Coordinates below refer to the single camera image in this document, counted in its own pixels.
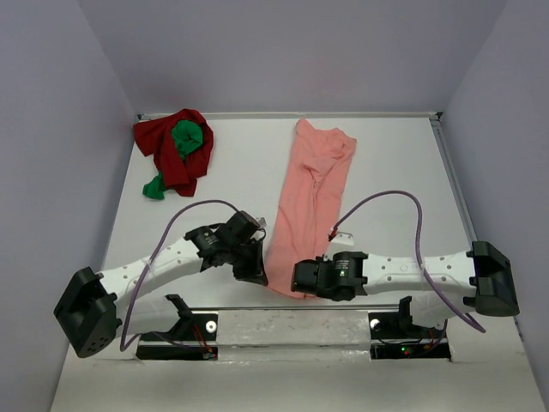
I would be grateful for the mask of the pink t shirt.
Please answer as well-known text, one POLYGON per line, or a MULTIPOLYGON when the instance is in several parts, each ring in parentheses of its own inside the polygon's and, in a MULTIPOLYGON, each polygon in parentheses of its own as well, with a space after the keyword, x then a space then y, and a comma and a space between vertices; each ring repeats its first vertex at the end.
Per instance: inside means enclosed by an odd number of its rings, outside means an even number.
POLYGON ((305 119, 296 123, 267 251, 272 291, 299 300, 309 297, 291 290, 293 267, 327 251, 356 146, 357 141, 342 130, 319 130, 305 119))

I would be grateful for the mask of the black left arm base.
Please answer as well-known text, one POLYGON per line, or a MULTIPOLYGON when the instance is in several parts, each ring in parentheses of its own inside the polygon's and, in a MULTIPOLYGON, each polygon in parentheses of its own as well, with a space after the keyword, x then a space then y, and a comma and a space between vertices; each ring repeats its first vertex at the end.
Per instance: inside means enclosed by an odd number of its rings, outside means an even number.
POLYGON ((217 361, 216 342, 219 313, 193 312, 186 330, 165 332, 164 337, 151 332, 138 342, 136 357, 142 361, 217 361))

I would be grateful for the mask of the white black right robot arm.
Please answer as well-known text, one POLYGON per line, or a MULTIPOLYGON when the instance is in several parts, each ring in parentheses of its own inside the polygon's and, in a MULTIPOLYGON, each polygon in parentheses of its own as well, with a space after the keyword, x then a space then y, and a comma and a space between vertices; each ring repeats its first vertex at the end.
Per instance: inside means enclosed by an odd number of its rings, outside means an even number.
POLYGON ((295 264, 291 290, 332 301, 401 293, 395 327, 403 336, 415 336, 452 317, 478 330, 473 313, 506 318, 520 312, 511 262, 485 241, 421 263, 412 257, 338 251, 295 264))

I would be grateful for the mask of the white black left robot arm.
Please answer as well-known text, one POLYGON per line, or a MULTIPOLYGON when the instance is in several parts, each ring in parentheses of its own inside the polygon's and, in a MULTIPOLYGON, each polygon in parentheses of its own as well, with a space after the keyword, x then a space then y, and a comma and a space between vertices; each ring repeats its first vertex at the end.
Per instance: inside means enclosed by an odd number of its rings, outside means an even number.
POLYGON ((194 314, 178 294, 148 294, 186 276, 228 265, 241 282, 267 286, 262 259, 263 218, 243 210, 227 221, 197 227, 171 245, 116 269, 76 271, 53 311, 77 357, 86 359, 118 341, 126 350, 140 335, 169 341, 185 336, 194 314))

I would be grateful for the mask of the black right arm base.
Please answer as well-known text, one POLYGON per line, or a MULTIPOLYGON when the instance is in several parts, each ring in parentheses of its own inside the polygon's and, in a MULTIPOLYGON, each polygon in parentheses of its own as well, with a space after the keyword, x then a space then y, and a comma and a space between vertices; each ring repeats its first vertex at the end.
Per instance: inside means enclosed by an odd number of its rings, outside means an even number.
POLYGON ((445 328, 426 328, 401 322, 397 312, 368 315, 373 361, 451 360, 445 328))

